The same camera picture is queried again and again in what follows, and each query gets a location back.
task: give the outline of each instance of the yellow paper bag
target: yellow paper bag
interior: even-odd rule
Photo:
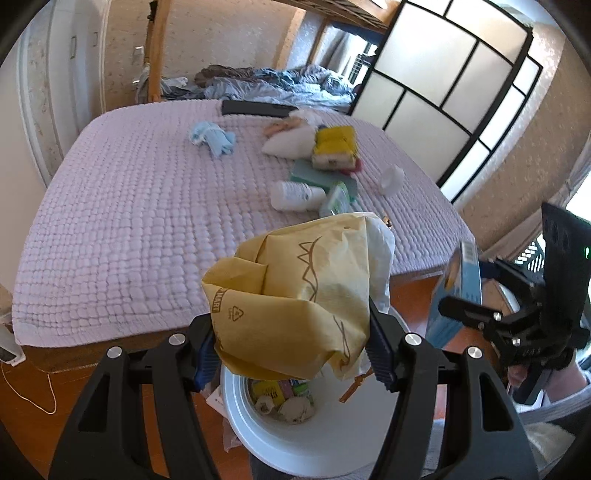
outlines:
[[[203,277],[216,351],[235,374],[347,378],[369,336],[366,222],[345,213],[242,243]]]

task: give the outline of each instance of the white plastic bottle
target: white plastic bottle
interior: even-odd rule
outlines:
[[[323,189],[305,183],[276,181],[271,186],[271,206],[280,212],[318,210],[325,199]]]

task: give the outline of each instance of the mattress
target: mattress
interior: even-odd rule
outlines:
[[[217,259],[255,235],[317,217],[283,213],[272,182],[292,161],[261,153],[269,118],[221,115],[219,100],[118,109],[80,134],[51,182],[22,252],[12,318],[18,343],[62,347],[187,326],[209,311],[200,280]],[[326,125],[352,125],[363,172],[360,209],[388,215],[396,236],[393,274],[445,264],[473,239],[436,185],[380,129],[335,112]],[[198,121],[236,134],[234,153],[214,159],[189,141]],[[378,193],[380,172],[397,164],[402,190]]]

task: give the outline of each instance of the screw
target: screw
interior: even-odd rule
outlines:
[[[120,346],[112,346],[111,348],[109,348],[107,350],[107,356],[109,358],[117,358],[117,357],[121,356],[122,353],[123,353],[123,350],[121,349]]]
[[[420,345],[422,342],[421,338],[416,333],[407,333],[404,337],[404,341],[412,346]]]
[[[185,336],[182,333],[173,333],[168,337],[168,342],[171,345],[182,345],[185,341]]]
[[[481,358],[482,350],[480,350],[477,346],[469,346],[468,355],[470,355],[472,358]]]

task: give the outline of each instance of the orange tag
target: orange tag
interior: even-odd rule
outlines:
[[[370,367],[370,369],[367,370],[363,375],[357,375],[357,377],[353,379],[353,384],[347,389],[343,396],[339,398],[339,401],[341,403],[345,403],[350,398],[350,396],[355,393],[355,390],[357,390],[361,386],[363,381],[373,374],[374,368]]]

